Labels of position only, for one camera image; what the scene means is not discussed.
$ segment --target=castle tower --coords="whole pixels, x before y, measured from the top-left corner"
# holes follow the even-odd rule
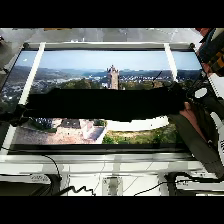
[[[112,65],[107,69],[108,89],[119,89],[119,71]]]

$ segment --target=landscape picture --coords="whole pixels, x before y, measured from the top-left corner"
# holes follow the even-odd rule
[[[194,55],[184,56],[192,52],[177,53],[180,53],[180,56],[175,54],[174,57],[178,58],[177,79],[183,87],[187,87],[198,77],[201,67]],[[15,109],[35,55],[35,51],[24,51],[19,56],[2,90],[2,111],[12,112]],[[150,90],[170,85],[172,80],[164,51],[45,51],[30,93],[44,94],[54,88]],[[121,124],[103,119],[30,118],[27,123],[17,127],[13,143],[46,145],[181,142],[175,125],[168,122],[166,117],[163,119],[164,122],[160,120],[159,125],[152,125],[151,119],[138,121],[136,129],[132,122]]]

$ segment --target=blue sky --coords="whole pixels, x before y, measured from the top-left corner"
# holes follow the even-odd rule
[[[37,51],[21,52],[16,65],[32,66]],[[177,69],[197,70],[201,66],[193,52],[173,52]],[[111,65],[119,70],[169,70],[165,51],[45,51],[40,68],[103,69]]]

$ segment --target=building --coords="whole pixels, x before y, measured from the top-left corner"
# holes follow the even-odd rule
[[[119,71],[112,65],[107,69],[108,89],[119,89]]]

